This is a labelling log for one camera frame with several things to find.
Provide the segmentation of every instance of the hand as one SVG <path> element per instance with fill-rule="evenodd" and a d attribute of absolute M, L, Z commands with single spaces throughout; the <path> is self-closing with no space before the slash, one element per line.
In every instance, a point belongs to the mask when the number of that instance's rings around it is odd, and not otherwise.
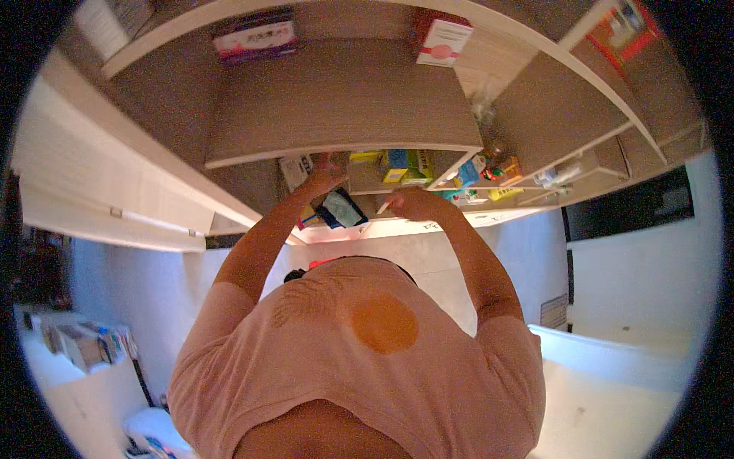
<path fill-rule="evenodd" d="M 399 189 L 389 195 L 385 202 L 390 204 L 398 217 L 416 222 L 431 220 L 440 224 L 440 220 L 461 212 L 446 199 L 417 187 Z"/>
<path fill-rule="evenodd" d="M 331 191 L 347 179 L 346 165 L 332 161 L 332 153 L 321 153 L 313 161 L 313 170 L 308 178 L 298 187 L 309 199 Z"/>

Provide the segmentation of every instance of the pink t-shirt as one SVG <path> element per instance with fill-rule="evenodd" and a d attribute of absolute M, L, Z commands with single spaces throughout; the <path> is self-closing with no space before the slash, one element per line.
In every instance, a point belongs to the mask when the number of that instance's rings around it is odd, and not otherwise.
<path fill-rule="evenodd" d="M 252 300 L 231 283 L 206 302 Z M 539 338 L 514 317 L 464 333 L 400 269 L 330 261 L 265 297 L 235 331 L 178 356 L 171 416 L 203 458 L 325 399 L 414 458 L 524 458 L 545 409 Z"/>

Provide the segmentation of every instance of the person's left arm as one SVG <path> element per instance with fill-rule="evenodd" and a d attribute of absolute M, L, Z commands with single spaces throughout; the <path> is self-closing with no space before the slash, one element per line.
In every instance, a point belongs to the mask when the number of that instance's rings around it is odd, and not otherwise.
<path fill-rule="evenodd" d="M 329 192 L 346 171 L 322 154 L 306 181 L 263 217 L 235 245 L 219 268 L 209 295 L 186 338 L 185 348 L 231 334 L 260 299 L 270 269 L 298 221 L 301 208 Z"/>

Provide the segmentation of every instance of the yellow package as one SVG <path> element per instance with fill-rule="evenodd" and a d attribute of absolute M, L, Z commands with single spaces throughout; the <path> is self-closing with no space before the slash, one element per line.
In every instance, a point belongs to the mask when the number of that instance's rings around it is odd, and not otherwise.
<path fill-rule="evenodd" d="M 510 196 L 515 196 L 516 194 L 524 191 L 525 190 L 522 188 L 491 189 L 490 199 L 493 201 L 498 201 L 500 199 L 509 198 Z"/>
<path fill-rule="evenodd" d="M 376 161 L 383 154 L 385 154 L 383 150 L 355 151 L 349 154 L 349 161 L 350 162 Z"/>

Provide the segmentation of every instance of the wooden shelf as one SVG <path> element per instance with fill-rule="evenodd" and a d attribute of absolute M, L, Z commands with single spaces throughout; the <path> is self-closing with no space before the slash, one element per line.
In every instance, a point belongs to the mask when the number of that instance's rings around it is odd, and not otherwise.
<path fill-rule="evenodd" d="M 662 143 L 701 120 L 701 106 L 664 36 L 626 62 L 625 69 L 655 140 Z"/>
<path fill-rule="evenodd" d="M 323 40 L 229 69 L 205 167 L 368 148 L 480 151 L 456 74 L 413 61 L 402 41 Z"/>
<path fill-rule="evenodd" d="M 424 186 L 424 188 L 428 189 L 433 189 L 433 187 L 431 187 L 433 183 L 439 182 L 450 171 L 456 170 L 461 164 L 463 164 L 462 159 L 467 156 L 464 151 L 429 151 L 429 155 L 433 175 L 436 179 L 434 182 Z M 384 194 L 390 193 L 394 189 L 404 186 L 400 183 L 386 184 L 382 181 L 384 178 L 385 176 L 380 171 L 379 165 L 376 161 L 358 163 L 350 162 L 349 194 Z"/>
<path fill-rule="evenodd" d="M 619 188 L 625 183 L 620 177 L 607 173 L 594 172 L 573 182 L 570 194 L 559 197 L 560 206 L 569 206 L 583 200 L 596 198 Z"/>
<path fill-rule="evenodd" d="M 496 123 L 525 176 L 629 129 L 629 119 L 592 85 L 539 54 L 495 101 Z"/>

